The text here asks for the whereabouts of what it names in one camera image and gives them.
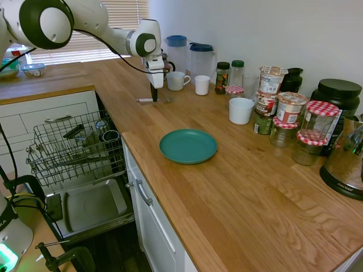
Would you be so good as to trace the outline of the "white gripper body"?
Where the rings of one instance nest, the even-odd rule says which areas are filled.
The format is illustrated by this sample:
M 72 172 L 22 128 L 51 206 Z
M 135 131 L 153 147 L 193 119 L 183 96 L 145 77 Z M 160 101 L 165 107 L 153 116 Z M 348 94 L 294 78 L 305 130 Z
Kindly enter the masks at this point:
M 164 84 L 164 62 L 162 55 L 147 56 L 142 58 L 144 71 L 155 89 L 160 89 Z

